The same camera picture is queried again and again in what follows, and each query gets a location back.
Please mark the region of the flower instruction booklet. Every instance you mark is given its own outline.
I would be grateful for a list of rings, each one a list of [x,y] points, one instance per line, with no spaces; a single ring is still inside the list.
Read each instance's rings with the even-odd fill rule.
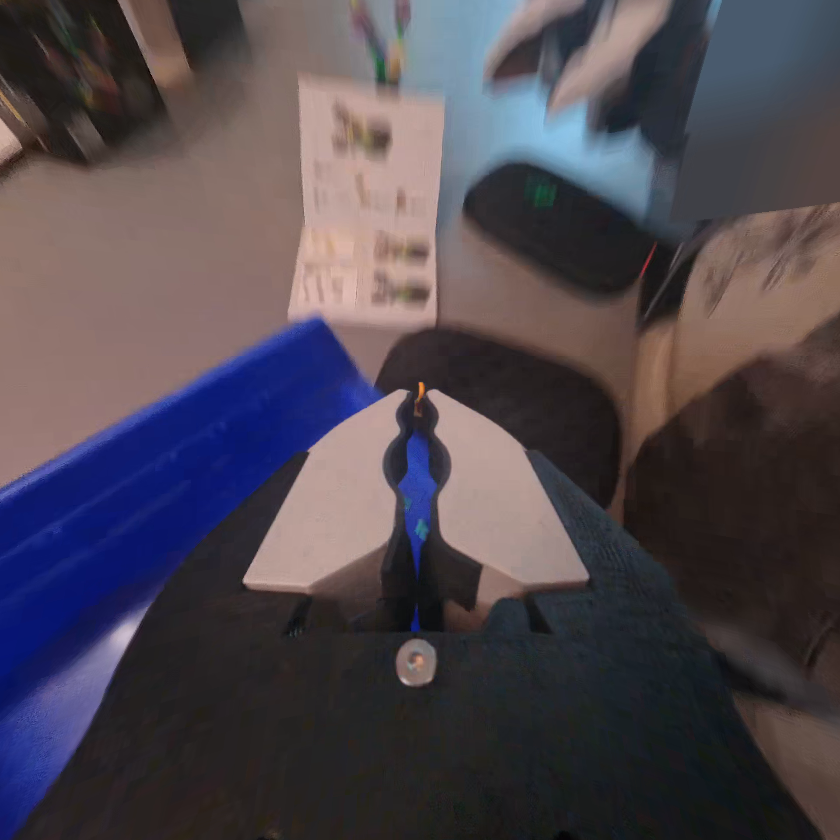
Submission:
[[[434,327],[445,100],[300,75],[298,101],[303,222],[288,320]]]

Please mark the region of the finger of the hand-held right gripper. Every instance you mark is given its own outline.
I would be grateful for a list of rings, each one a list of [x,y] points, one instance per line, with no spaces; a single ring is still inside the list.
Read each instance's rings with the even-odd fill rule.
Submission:
[[[655,35],[653,7],[602,7],[585,42],[563,66],[547,101],[547,113],[598,98],[623,80]]]
[[[485,59],[485,81],[497,76],[504,60],[512,52],[541,35],[544,29],[562,18],[579,12],[585,1],[527,1],[512,13],[502,26]]]

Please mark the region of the brick flower bouquet model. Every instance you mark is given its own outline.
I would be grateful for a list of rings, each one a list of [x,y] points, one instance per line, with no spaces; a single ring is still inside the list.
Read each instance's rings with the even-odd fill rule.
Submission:
[[[387,41],[375,23],[369,4],[365,1],[350,1],[350,20],[353,30],[361,38],[374,69],[378,86],[398,88],[405,65],[406,32],[412,20],[412,3],[394,1],[394,38]]]

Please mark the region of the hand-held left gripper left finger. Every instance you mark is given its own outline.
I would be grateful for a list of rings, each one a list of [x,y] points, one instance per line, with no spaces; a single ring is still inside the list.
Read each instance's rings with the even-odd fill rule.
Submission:
[[[412,628],[417,573],[400,484],[414,395],[398,390],[310,447],[243,578],[334,606],[361,631]]]

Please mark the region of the black flower set box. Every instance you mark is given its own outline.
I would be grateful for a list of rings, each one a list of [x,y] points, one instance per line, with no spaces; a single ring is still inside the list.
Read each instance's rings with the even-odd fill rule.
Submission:
[[[35,117],[36,143],[99,162],[165,114],[130,22],[116,1],[1,3],[2,103]]]

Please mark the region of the black box with white flap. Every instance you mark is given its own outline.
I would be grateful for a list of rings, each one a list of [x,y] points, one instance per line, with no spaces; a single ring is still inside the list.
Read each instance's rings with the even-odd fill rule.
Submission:
[[[245,24],[238,1],[120,1],[158,88],[187,85]]]

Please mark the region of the blue plastic bin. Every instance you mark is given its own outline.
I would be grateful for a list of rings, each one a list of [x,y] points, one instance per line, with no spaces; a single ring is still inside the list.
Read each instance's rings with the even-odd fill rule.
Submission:
[[[2,490],[2,838],[446,837],[396,640],[242,584],[369,407],[312,322]]]

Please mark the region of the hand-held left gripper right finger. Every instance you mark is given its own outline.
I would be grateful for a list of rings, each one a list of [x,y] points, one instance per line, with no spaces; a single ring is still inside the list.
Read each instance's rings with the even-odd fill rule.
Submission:
[[[421,624],[480,629],[500,600],[576,591],[590,582],[527,449],[439,390],[428,392],[436,485],[419,569]]]

